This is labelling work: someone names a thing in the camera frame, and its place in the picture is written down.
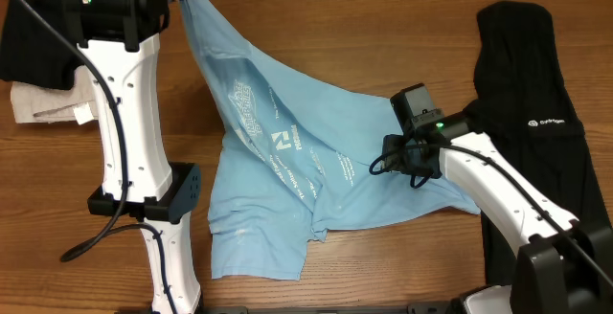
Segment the black cloth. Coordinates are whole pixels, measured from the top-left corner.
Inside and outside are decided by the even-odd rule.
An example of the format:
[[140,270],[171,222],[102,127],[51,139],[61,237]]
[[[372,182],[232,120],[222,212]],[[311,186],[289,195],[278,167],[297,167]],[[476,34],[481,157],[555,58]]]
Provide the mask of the black cloth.
[[[583,125],[564,88],[552,16],[536,4],[499,2],[477,15],[482,49],[466,114],[539,191],[581,221],[610,224]],[[511,284],[515,257],[482,215],[488,284]]]
[[[59,0],[26,0],[56,30],[67,35]],[[0,79],[70,90],[79,59],[45,30],[17,0],[9,9],[0,42]]]

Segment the blue cloth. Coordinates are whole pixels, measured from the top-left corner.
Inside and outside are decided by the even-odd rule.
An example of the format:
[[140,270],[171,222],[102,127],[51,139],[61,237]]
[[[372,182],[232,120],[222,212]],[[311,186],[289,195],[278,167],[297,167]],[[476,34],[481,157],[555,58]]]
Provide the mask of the blue cloth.
[[479,209],[454,184],[372,176],[385,135],[401,133],[388,100],[310,78],[245,40],[209,0],[181,9],[226,128],[211,194],[213,278],[298,280],[309,240],[328,230],[399,223],[445,207]]

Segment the clothing tag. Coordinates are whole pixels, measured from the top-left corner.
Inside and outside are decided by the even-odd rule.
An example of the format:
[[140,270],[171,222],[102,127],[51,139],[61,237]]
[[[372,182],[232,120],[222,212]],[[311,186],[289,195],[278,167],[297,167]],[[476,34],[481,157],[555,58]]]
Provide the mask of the clothing tag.
[[92,114],[92,109],[89,107],[89,102],[75,106],[75,108],[73,108],[73,112],[75,113],[75,118],[79,124],[88,123],[94,120],[94,115]]

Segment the wooden table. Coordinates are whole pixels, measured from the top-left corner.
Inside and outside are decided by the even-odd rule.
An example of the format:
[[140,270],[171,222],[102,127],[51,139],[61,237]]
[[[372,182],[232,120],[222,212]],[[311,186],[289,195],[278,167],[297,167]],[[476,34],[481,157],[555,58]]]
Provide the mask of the wooden table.
[[[312,77],[383,97],[424,82],[451,113],[475,98],[475,16],[498,0],[212,1],[257,47]],[[517,1],[539,3],[554,16],[566,86],[612,214],[613,0]],[[6,6],[0,1],[0,11]],[[456,211],[333,232],[326,243],[309,244],[300,281],[211,280],[207,210],[223,127],[176,4],[171,13],[158,71],[161,124],[169,159],[197,162],[203,171],[192,240],[207,305],[406,304],[449,299],[484,284],[479,217]],[[108,238],[71,263],[58,261],[106,221],[89,215],[85,204],[102,180],[97,124],[17,125],[5,83],[0,101],[0,312],[98,314],[147,306],[152,293],[139,233]]]

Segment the beige cloth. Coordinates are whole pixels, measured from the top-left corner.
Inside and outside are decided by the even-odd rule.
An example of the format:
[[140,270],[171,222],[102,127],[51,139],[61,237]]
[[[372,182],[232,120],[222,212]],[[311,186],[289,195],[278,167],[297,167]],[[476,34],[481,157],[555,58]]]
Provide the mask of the beige cloth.
[[78,113],[89,105],[93,118],[98,118],[89,71],[80,66],[75,70],[75,85],[71,90],[45,89],[14,82],[11,89],[12,111],[17,123],[55,123],[76,120]]

